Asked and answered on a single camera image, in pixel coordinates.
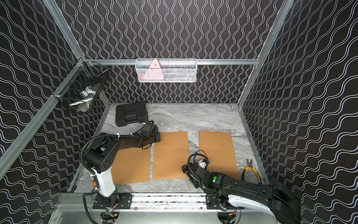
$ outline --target black toolbox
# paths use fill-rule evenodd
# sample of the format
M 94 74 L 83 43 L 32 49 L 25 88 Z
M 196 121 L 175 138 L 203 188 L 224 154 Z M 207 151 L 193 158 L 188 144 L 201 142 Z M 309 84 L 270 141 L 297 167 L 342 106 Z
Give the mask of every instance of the black toolbox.
M 145 102 L 122 104 L 116 107 L 116 125 L 126 126 L 132 123 L 144 123 L 146 120 Z

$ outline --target wavy line pattern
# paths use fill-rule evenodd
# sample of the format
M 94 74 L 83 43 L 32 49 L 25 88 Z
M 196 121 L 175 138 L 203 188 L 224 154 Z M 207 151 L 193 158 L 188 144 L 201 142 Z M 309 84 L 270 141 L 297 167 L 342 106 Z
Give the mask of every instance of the wavy line pattern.
M 105 106 L 73 114 L 58 104 L 0 181 L 0 223 L 48 223 L 60 192 L 79 167 L 79 151 L 93 136 Z
M 252 65 L 198 66 L 194 83 L 146 83 L 134 66 L 114 66 L 105 93 L 111 102 L 237 103 Z
M 87 58 L 257 58 L 283 0 L 57 0 Z
M 0 156 L 76 58 L 42 0 L 0 2 Z
M 295 1 L 243 111 L 302 223 L 358 221 L 358 2 Z

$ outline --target pliers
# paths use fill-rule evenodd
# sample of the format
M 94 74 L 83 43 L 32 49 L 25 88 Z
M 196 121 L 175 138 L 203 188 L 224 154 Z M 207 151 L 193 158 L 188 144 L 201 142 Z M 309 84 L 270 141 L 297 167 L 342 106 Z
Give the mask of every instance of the pliers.
M 252 169 L 252 171 L 255 173 L 256 177 L 257 177 L 257 180 L 258 180 L 258 183 L 261 184 L 261 178 L 259 176 L 259 174 L 257 173 L 255 167 L 252 166 L 252 159 L 250 160 L 250 162 L 248 161 L 248 159 L 246 159 L 246 162 L 247 162 L 247 167 L 245 168 L 245 174 L 244 174 L 244 179 L 246 178 L 246 172 L 250 169 Z

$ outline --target pink triangular object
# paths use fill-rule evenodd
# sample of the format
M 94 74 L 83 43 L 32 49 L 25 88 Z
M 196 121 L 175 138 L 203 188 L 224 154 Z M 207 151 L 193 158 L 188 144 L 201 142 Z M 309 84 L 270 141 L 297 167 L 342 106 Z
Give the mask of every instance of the pink triangular object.
M 164 79 L 164 75 L 161 71 L 160 64 L 158 59 L 154 59 L 152 61 L 152 64 L 150 64 L 149 69 L 146 72 L 146 75 L 143 76 L 143 78 L 146 78 L 148 80 L 162 80 Z
M 150 64 L 149 68 L 160 68 L 160 64 L 159 64 L 158 59 L 154 59 L 152 61 L 152 64 Z

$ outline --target cardboard sheet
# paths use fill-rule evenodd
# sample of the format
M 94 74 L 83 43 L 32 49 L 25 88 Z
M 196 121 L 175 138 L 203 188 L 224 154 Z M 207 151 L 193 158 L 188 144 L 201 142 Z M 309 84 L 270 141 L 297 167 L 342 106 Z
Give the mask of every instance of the cardboard sheet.
M 149 182 L 149 173 L 150 148 L 128 148 L 117 152 L 112 165 L 114 184 Z
M 209 172 L 224 173 L 239 179 L 231 133 L 199 132 L 199 149 L 203 150 L 209 158 Z
M 152 180 L 188 178 L 182 166 L 188 163 L 187 132 L 160 133 L 160 142 L 154 145 Z

